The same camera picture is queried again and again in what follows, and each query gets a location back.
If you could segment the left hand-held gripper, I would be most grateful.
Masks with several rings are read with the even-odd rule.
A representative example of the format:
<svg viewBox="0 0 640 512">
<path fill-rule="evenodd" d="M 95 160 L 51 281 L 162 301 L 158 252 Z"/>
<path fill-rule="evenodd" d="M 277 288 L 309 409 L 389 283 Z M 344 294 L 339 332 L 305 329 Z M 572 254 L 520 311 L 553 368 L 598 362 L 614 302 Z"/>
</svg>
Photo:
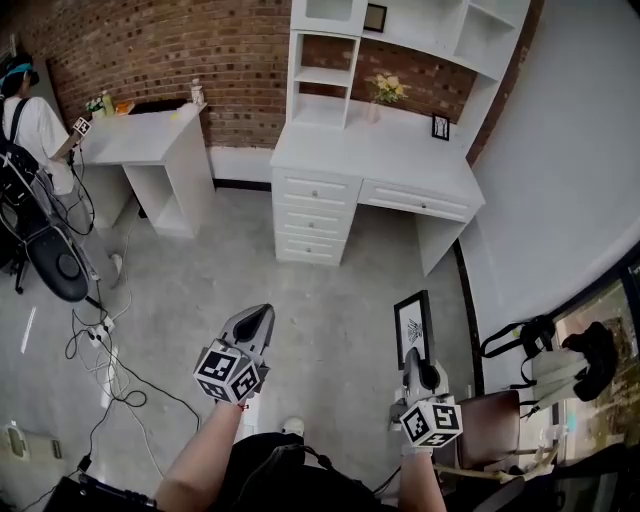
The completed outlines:
<svg viewBox="0 0 640 512">
<path fill-rule="evenodd" d="M 275 324 L 269 303 L 249 307 L 229 318 L 221 334 L 203 349 L 193 377 L 216 401 L 243 404 L 259 393 L 270 368 L 264 351 Z"/>
</svg>

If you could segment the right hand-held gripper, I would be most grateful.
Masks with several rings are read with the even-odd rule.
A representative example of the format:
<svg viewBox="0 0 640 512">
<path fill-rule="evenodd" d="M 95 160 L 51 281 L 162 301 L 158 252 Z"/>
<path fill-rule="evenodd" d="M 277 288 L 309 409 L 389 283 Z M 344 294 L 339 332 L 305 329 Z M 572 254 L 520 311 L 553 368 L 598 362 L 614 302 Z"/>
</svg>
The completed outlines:
<svg viewBox="0 0 640 512">
<path fill-rule="evenodd" d="M 404 361 L 403 386 L 389 408 L 389 431 L 403 433 L 412 448 L 438 449 L 463 432 L 461 407 L 448 392 L 448 376 L 435 361 L 422 362 L 423 395 L 419 395 L 420 353 L 410 349 Z"/>
</svg>

